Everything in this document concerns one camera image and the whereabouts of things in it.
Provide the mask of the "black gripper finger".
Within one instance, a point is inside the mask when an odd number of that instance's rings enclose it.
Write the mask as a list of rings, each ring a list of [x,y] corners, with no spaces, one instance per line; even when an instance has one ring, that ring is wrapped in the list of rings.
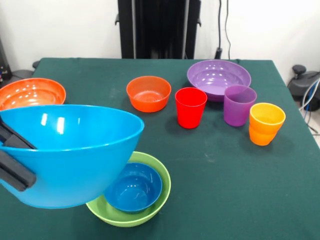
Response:
[[[0,148],[33,149],[36,147],[0,118]]]
[[[31,188],[36,180],[36,175],[12,156],[0,151],[0,178],[19,192]]]

